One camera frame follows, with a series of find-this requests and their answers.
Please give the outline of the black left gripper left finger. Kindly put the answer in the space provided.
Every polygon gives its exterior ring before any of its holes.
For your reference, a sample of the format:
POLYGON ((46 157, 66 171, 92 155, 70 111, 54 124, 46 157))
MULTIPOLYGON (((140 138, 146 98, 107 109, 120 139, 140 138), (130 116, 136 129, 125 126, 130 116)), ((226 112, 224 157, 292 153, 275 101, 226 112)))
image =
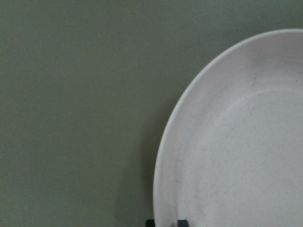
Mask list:
POLYGON ((145 221, 145 227, 155 227, 154 219, 148 219, 145 221))

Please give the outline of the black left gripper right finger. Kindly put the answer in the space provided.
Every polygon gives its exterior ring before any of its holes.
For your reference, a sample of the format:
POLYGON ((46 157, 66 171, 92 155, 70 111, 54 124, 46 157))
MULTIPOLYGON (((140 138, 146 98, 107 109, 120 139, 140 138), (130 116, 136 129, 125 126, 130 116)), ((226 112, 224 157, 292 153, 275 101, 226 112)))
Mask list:
POLYGON ((185 219, 177 220, 177 227, 189 227, 189 222, 185 219))

